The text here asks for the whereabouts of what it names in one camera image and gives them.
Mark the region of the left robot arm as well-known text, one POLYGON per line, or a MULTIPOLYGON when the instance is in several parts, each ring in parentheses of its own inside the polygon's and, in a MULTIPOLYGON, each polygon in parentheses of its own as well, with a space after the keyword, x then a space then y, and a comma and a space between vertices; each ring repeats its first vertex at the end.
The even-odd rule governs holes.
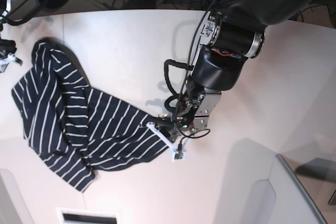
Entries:
POLYGON ((268 26, 282 23, 311 0, 213 0, 192 39, 185 63, 167 60, 164 78, 169 114, 155 126, 171 141, 202 137, 221 98, 236 84, 248 59, 256 58, 268 26))

